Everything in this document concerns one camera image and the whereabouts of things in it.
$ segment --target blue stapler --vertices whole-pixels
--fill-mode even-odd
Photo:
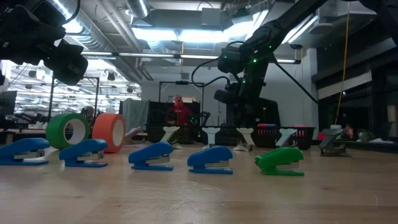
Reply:
[[[132,169],[140,170],[173,170],[173,165],[159,163],[170,162],[169,154],[173,152],[173,146],[168,142],[158,142],[147,146],[129,156],[129,163],[134,164]]]
[[[192,154],[187,161],[190,172],[199,174],[233,174],[229,169],[229,160],[232,159],[232,152],[224,146],[214,146],[204,151]]]
[[[60,160],[70,167],[104,167],[106,162],[93,162],[104,158],[104,149],[108,147],[103,139],[86,139],[60,152]]]
[[[45,160],[25,161],[44,156],[44,149],[50,143],[44,138],[27,138],[16,141],[8,146],[0,147],[0,165],[37,166],[49,163]]]

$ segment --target black cable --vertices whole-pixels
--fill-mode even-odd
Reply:
[[[80,11],[80,0],[77,0],[76,11],[73,13],[73,15],[72,15],[69,19],[67,19],[67,20],[65,21],[64,24],[67,24],[67,23],[69,23],[70,21],[74,20],[74,19],[76,18],[77,14],[79,14],[79,11]]]
[[[226,45],[226,47],[229,46],[229,45],[232,45],[232,44],[243,44],[243,43],[244,43],[244,42],[243,42],[243,41],[240,41],[240,40],[232,41],[232,42],[228,43],[228,44]],[[192,76],[191,76],[191,81],[192,81],[192,83],[193,83],[194,86],[196,86],[196,87],[198,87],[198,88],[206,87],[206,86],[212,84],[213,82],[215,82],[215,81],[217,81],[217,80],[219,80],[219,79],[222,79],[222,78],[225,78],[225,79],[226,79],[228,85],[231,84],[231,81],[230,81],[229,78],[226,77],[226,76],[217,77],[217,78],[213,79],[212,81],[210,81],[210,82],[208,82],[208,83],[206,83],[206,84],[204,84],[204,85],[198,85],[198,84],[195,83],[195,81],[193,81],[193,76],[194,76],[195,72],[196,72],[200,67],[202,67],[202,66],[204,66],[204,65],[206,65],[206,64],[208,64],[208,63],[215,62],[215,61],[217,61],[218,59],[219,59],[219,57],[218,57],[218,58],[215,58],[215,59],[212,59],[212,60],[209,60],[209,61],[207,61],[207,62],[203,62],[203,63],[201,63],[200,65],[198,65],[198,66],[193,70]]]
[[[207,61],[207,62],[203,62],[203,63],[201,63],[200,65],[198,65],[198,66],[193,70],[193,72],[192,72],[192,76],[191,76],[192,84],[195,85],[196,87],[202,88],[202,87],[206,87],[206,86],[212,84],[213,82],[215,82],[215,81],[217,81],[217,80],[219,80],[219,79],[222,79],[222,78],[225,78],[226,81],[227,81],[227,83],[230,84],[231,82],[230,82],[229,78],[228,78],[228,77],[225,77],[225,76],[217,77],[217,78],[213,79],[212,81],[210,81],[210,82],[208,82],[208,83],[206,83],[206,84],[203,84],[203,85],[198,85],[198,84],[195,83],[195,81],[193,81],[193,76],[195,75],[195,72],[197,72],[197,70],[198,70],[200,67],[202,67],[202,66],[204,66],[204,65],[206,65],[206,64],[208,64],[208,63],[215,62],[215,61],[217,61],[218,59],[219,59],[219,58],[215,58],[215,59],[209,60],[209,61]]]
[[[318,104],[318,100],[316,100],[311,93],[309,93],[295,78],[293,78],[284,68],[282,68],[282,66],[279,65],[279,63],[277,61],[274,62],[276,64],[276,66],[278,66],[291,80],[293,80],[294,83],[296,83],[298,85],[298,87],[300,87],[305,94],[307,94],[308,97],[311,98],[312,101],[314,101],[316,104]]]

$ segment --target yellow cable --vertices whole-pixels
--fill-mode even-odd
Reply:
[[[348,29],[349,29],[349,12],[350,12],[350,10],[351,10],[351,2],[348,3],[347,24],[346,24],[346,45],[345,45],[345,49],[344,49],[343,79],[341,81],[341,91],[340,91],[340,97],[338,98],[337,114],[336,114],[335,124],[337,124],[338,113],[340,112],[341,99],[343,98],[344,80],[346,78],[347,50],[348,50]]]

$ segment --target basket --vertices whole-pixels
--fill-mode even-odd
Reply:
[[[312,136],[315,128],[280,127],[283,129],[296,129],[290,141],[295,141],[301,150],[311,148]],[[278,127],[258,127],[255,130],[253,141],[257,147],[276,148],[276,142],[282,136]]]
[[[219,146],[236,146],[239,141],[244,142],[242,134],[231,126],[205,126],[203,128],[221,128],[215,135],[215,144]],[[208,144],[207,133],[200,129],[201,141]]]
[[[156,143],[162,140],[165,134],[165,131],[163,130],[164,125],[147,124],[146,127],[148,141]],[[180,127],[180,129],[173,134],[169,140],[169,143],[176,142],[179,144],[193,144],[195,142],[194,129],[197,127],[180,125],[177,125],[177,127]]]

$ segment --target stapler top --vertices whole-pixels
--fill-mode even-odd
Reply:
[[[187,161],[188,166],[204,166],[205,164],[217,163],[232,159],[232,152],[224,146],[214,146],[204,151],[192,154]]]
[[[11,156],[23,152],[34,152],[50,147],[50,143],[44,138],[27,138],[18,140],[8,146],[0,147],[0,157]]]
[[[108,147],[103,139],[86,139],[74,146],[70,146],[60,152],[60,160],[66,160],[73,157],[78,157],[88,152],[103,151]]]
[[[155,157],[167,155],[173,152],[173,146],[168,142],[158,142],[147,146],[129,156],[129,163],[146,161]]]

